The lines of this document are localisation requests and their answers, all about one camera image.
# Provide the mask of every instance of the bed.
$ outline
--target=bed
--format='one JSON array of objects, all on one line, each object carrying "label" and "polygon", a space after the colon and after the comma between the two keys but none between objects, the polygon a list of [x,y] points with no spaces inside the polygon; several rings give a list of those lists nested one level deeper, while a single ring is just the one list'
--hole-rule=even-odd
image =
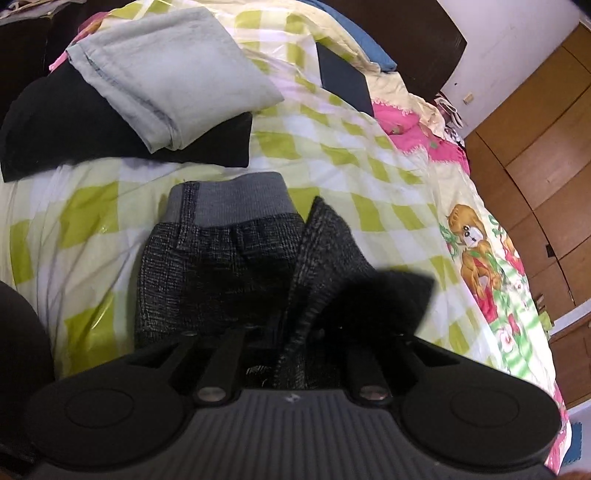
[{"label": "bed", "polygon": [[[101,28],[198,5],[285,97],[255,115],[247,171],[281,173],[303,218],[321,195],[372,265],[434,277],[437,293],[418,335],[546,390],[563,417],[547,461],[557,472],[570,424],[527,278],[467,165],[437,151],[444,128],[438,110],[410,93],[399,73],[380,72],[331,16],[296,0],[136,0],[112,11]],[[374,105],[389,109],[393,124],[320,87],[316,42],[366,76]],[[37,311],[57,376],[132,351],[138,260],[171,188],[244,172],[104,158],[0,184],[0,280]]]}]

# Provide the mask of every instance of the ribbed plastic surface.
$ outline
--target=ribbed plastic surface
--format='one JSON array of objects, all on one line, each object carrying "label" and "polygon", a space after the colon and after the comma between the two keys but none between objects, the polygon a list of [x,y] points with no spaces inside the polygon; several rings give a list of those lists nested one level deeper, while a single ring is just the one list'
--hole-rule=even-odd
[{"label": "ribbed plastic surface", "polygon": [[40,466],[33,480],[551,479],[543,466],[486,475],[450,468],[417,450],[383,410],[342,391],[244,391],[199,410],[184,434],[143,463],[110,472]]}]

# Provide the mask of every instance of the folded clothes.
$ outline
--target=folded clothes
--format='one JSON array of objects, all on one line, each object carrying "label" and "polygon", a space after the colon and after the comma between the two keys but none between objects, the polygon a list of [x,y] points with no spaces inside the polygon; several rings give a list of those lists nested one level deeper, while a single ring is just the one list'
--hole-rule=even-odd
[{"label": "folded clothes", "polygon": [[319,0],[300,0],[300,2],[320,8],[334,18],[355,39],[368,58],[379,65],[382,72],[396,70],[396,62],[390,58],[384,49],[363,28],[349,20],[342,13],[337,12],[330,5],[326,5]]},{"label": "folded clothes", "polygon": [[251,126],[252,114],[242,113],[183,150],[150,153],[109,102],[65,62],[12,103],[0,130],[0,167],[4,181],[103,157],[247,167]]},{"label": "folded clothes", "polygon": [[68,47],[70,62],[153,153],[283,100],[206,8],[145,17]]}]

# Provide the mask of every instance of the metal screw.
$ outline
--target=metal screw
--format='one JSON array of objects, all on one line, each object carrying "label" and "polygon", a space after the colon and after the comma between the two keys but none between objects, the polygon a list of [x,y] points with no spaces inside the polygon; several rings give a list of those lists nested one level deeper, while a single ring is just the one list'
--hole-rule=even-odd
[{"label": "metal screw", "polygon": [[359,390],[359,396],[369,401],[380,401],[387,398],[389,392],[386,388],[379,385],[365,385]]},{"label": "metal screw", "polygon": [[197,392],[199,400],[214,403],[226,398],[226,391],[220,387],[203,387]]}]

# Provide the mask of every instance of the pink blanket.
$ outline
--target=pink blanket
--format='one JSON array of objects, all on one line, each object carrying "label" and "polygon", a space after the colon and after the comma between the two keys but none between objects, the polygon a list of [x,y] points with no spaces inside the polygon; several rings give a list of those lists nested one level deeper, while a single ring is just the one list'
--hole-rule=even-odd
[{"label": "pink blanket", "polygon": [[397,149],[409,153],[423,146],[427,150],[429,160],[458,163],[466,174],[470,174],[464,151],[457,145],[435,136],[427,127],[421,125],[416,113],[405,113],[383,103],[373,103],[373,106],[375,119]]}]

